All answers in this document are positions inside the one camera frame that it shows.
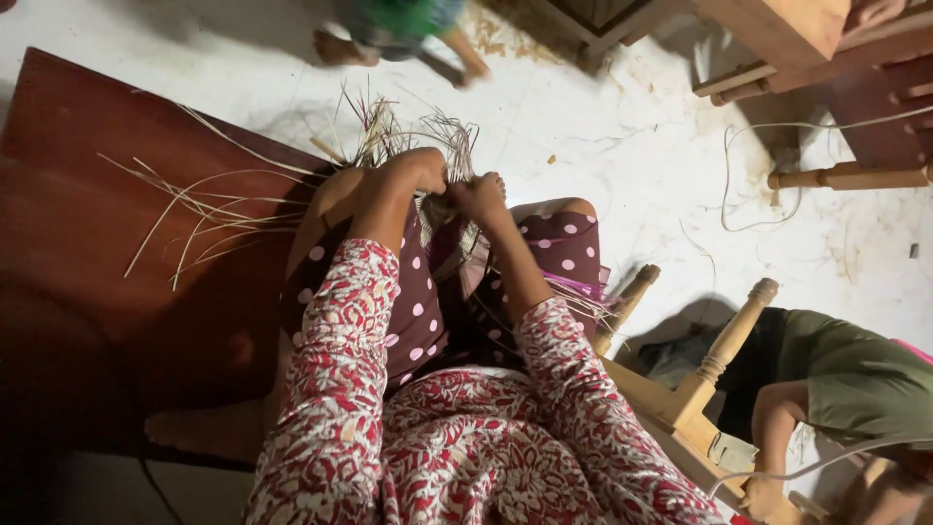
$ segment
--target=pink polka dot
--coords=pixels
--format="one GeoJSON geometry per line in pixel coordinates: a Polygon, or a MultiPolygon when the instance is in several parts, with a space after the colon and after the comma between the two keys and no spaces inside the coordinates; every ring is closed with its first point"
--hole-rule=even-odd
{"type": "Polygon", "coordinates": [[[314,298],[314,292],[310,288],[306,288],[298,292],[298,302],[307,305],[314,298]]]}
{"type": "Polygon", "coordinates": [[[320,261],[321,259],[324,259],[324,247],[315,246],[314,248],[311,248],[311,251],[308,252],[308,259],[311,259],[312,261],[320,261]]]}

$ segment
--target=child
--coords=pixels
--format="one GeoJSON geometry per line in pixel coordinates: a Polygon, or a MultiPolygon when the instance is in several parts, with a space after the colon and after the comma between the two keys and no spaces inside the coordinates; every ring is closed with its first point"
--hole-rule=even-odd
{"type": "Polygon", "coordinates": [[[338,19],[351,40],[315,31],[314,48],[328,65],[373,67],[381,58],[401,62],[418,56],[425,38],[435,35],[463,61],[457,87],[465,88],[488,78],[489,68],[456,25],[464,1],[336,0],[338,19]]]}

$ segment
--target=floral sleeve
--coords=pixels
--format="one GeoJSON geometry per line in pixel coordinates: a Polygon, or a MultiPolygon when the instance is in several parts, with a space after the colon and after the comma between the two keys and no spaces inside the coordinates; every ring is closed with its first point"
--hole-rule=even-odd
{"type": "Polygon", "coordinates": [[[259,457],[246,523],[375,523],[382,477],[383,340],[398,259],[348,239],[305,315],[275,429],[259,457]]]}
{"type": "Polygon", "coordinates": [[[563,299],[525,314],[517,334],[548,430],[574,450],[606,512],[636,523],[723,521],[635,418],[563,299]]]}

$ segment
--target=green shirt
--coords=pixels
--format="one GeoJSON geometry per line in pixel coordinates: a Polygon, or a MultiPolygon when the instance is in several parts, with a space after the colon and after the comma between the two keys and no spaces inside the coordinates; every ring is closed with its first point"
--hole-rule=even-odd
{"type": "Polygon", "coordinates": [[[789,310],[777,380],[802,379],[810,398],[807,423],[834,441],[933,433],[933,365],[877,333],[789,310]]]}

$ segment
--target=pink cloth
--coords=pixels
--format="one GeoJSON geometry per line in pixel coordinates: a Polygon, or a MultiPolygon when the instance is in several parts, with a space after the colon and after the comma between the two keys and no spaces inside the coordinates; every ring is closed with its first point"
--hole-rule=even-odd
{"type": "Polygon", "coordinates": [[[515,331],[530,375],[444,370],[383,406],[398,260],[344,241],[305,312],[245,523],[721,524],[621,398],[562,299],[515,331]]]}
{"type": "Polygon", "coordinates": [[[894,341],[895,343],[901,345],[902,347],[905,347],[906,349],[910,350],[911,352],[917,354],[917,355],[920,357],[920,359],[922,359],[922,360],[924,360],[924,361],[926,361],[926,362],[928,362],[928,363],[930,363],[930,364],[933,364],[933,356],[930,356],[929,354],[925,353],[925,352],[924,352],[923,350],[921,350],[920,348],[915,347],[914,345],[908,343],[907,341],[901,341],[900,339],[891,339],[891,340],[894,341]]]}

